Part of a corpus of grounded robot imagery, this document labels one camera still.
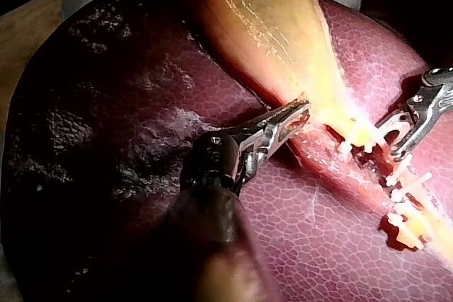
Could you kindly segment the right arm instrument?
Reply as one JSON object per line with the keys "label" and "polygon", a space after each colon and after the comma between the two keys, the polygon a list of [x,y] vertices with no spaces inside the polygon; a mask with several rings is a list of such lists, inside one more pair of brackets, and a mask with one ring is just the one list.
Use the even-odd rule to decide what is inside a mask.
{"label": "right arm instrument", "polygon": [[429,120],[452,107],[452,67],[434,68],[420,78],[417,93],[406,101],[414,122]]}

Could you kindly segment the left arm instrument jaw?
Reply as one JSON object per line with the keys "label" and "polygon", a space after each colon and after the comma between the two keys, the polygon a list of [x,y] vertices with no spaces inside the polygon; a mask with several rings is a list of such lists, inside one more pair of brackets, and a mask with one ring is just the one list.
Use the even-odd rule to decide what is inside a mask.
{"label": "left arm instrument jaw", "polygon": [[305,117],[309,116],[309,109],[311,104],[306,101],[293,100],[280,108],[267,112],[265,118],[261,121],[261,125],[265,126],[268,124],[283,126],[292,124],[293,122],[304,120]]}
{"label": "left arm instrument jaw", "polygon": [[276,140],[278,142],[286,141],[306,124],[309,117],[310,114],[308,110],[291,114],[279,125]]}

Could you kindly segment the left arm instrument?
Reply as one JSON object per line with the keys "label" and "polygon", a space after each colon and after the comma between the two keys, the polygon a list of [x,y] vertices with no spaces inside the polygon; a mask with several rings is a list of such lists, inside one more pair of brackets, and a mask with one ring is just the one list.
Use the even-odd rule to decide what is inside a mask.
{"label": "left arm instrument", "polygon": [[279,128],[270,121],[249,121],[202,134],[183,161],[180,189],[213,185],[238,195],[275,152]]}

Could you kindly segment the right arm instrument jaw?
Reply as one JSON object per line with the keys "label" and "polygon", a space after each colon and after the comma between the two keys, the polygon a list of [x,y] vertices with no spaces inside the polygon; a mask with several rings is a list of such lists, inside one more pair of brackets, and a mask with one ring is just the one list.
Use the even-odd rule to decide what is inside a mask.
{"label": "right arm instrument jaw", "polygon": [[440,114],[434,110],[405,111],[396,115],[395,123],[405,127],[402,137],[398,137],[391,146],[391,155],[395,161],[402,161],[413,152],[414,148],[426,137],[439,120]]}
{"label": "right arm instrument jaw", "polygon": [[390,132],[406,135],[413,125],[413,120],[408,112],[393,112],[377,123],[378,130],[386,136]]}

